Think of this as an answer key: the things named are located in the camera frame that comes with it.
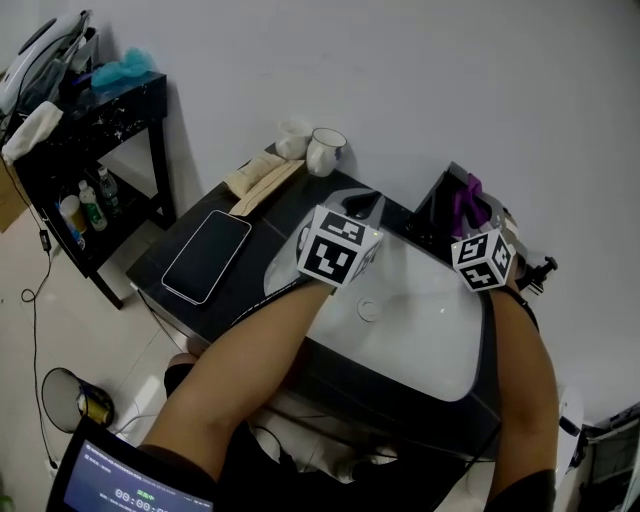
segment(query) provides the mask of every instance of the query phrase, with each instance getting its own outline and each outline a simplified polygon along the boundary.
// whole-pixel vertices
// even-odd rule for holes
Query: black and white cube
[[[371,263],[382,238],[378,230],[316,206],[298,271],[344,288]]]
[[[451,245],[453,269],[472,292],[504,286],[514,252],[499,229]]]

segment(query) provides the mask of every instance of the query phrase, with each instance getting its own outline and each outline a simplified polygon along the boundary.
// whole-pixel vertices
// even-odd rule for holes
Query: person's left arm
[[[223,334],[165,403],[143,444],[222,471],[231,435],[277,390],[333,287],[294,290]]]

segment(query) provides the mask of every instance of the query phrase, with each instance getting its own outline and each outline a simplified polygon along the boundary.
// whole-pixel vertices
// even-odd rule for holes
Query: white sink basin
[[[327,300],[308,336],[422,393],[460,400],[476,378],[480,299],[451,269],[382,231],[375,260]],[[297,230],[267,269],[266,293],[296,277],[295,239]]]

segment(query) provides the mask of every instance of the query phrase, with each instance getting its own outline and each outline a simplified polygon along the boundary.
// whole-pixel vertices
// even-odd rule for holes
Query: beige pouch
[[[278,155],[272,155],[263,151],[244,167],[230,172],[224,178],[224,182],[239,199],[242,199],[261,179],[267,176],[285,160]]]
[[[262,178],[258,184],[251,189],[229,212],[231,215],[244,217],[249,215],[262,201],[276,190],[284,180],[297,171],[304,163],[304,160],[291,160],[277,169],[271,171]]]

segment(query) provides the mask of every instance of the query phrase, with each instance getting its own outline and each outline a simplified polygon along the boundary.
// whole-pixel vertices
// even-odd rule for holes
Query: forearm
[[[549,354],[526,311],[509,295],[491,292],[498,349],[503,424],[557,429],[558,398]]]
[[[203,354],[170,401],[182,407],[197,402],[194,409],[212,425],[237,425],[277,390],[331,290],[315,282],[234,326]]]

